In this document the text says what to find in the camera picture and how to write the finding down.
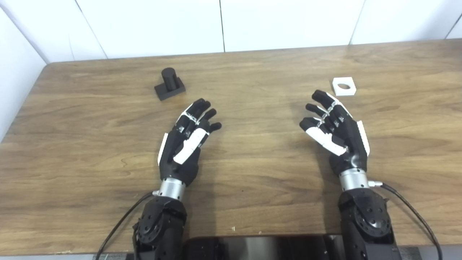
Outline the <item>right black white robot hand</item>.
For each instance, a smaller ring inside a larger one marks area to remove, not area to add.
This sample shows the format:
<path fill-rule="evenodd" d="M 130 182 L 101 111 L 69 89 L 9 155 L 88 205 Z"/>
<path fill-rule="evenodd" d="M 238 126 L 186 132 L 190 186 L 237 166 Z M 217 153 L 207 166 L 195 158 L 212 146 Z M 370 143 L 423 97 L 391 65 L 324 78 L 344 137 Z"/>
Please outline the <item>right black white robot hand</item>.
<path fill-rule="evenodd" d="M 306 110 L 317 117 L 304 117 L 300 128 L 330 152 L 329 163 L 335 174 L 350 169 L 366 172 L 370 147 L 363 124 L 325 91 L 316 90 L 312 99 L 322 106 L 308 103 Z"/>

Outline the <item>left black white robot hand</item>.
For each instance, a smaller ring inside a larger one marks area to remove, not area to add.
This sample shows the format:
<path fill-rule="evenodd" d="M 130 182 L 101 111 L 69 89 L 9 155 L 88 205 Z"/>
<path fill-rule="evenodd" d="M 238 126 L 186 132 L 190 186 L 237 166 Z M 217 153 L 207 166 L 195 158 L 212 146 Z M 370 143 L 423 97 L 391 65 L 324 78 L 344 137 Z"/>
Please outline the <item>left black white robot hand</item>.
<path fill-rule="evenodd" d="M 203 98 L 195 100 L 178 117 L 172 129 L 165 133 L 157 164 L 161 180 L 173 178 L 189 186 L 199 172 L 201 147 L 220 122 L 210 123 L 217 111 Z"/>

